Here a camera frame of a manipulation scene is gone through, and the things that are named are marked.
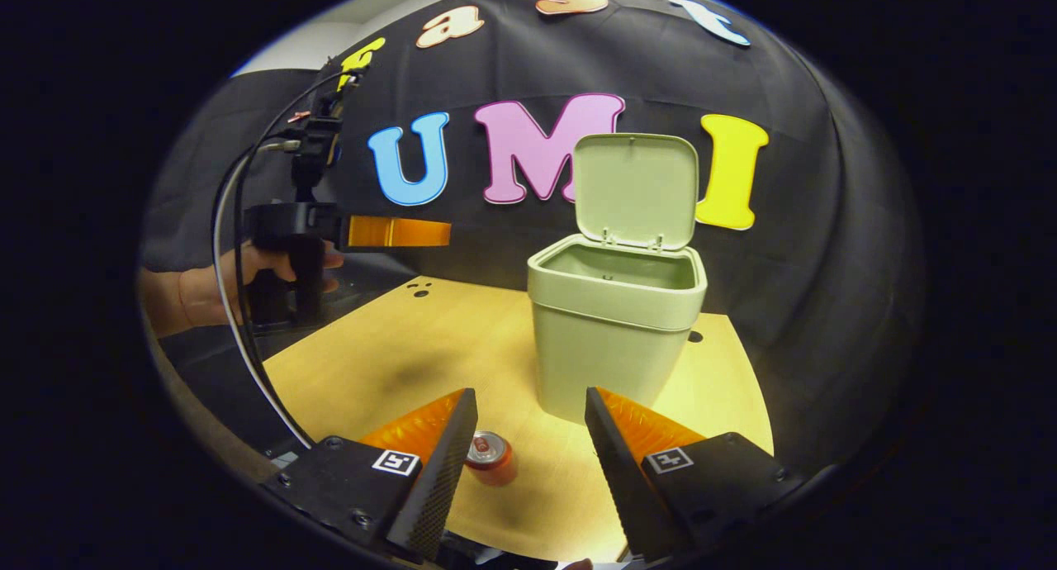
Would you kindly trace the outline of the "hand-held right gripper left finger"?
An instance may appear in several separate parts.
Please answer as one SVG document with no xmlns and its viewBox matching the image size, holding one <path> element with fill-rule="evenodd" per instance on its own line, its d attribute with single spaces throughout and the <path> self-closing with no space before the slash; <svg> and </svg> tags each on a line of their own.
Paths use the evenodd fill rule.
<svg viewBox="0 0 1057 570">
<path fill-rule="evenodd" d="M 435 560 L 477 422 L 475 390 L 462 388 L 360 439 L 331 435 L 262 488 L 344 543 Z"/>
</svg>

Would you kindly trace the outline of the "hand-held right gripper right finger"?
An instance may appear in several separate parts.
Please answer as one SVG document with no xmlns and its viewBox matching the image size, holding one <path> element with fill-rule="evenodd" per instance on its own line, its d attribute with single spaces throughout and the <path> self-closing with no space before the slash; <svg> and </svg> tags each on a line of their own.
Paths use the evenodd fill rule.
<svg viewBox="0 0 1057 570">
<path fill-rule="evenodd" d="M 704 437 L 602 387 L 585 424 L 629 550 L 644 563 L 709 555 L 792 505 L 806 483 L 739 433 Z"/>
</svg>

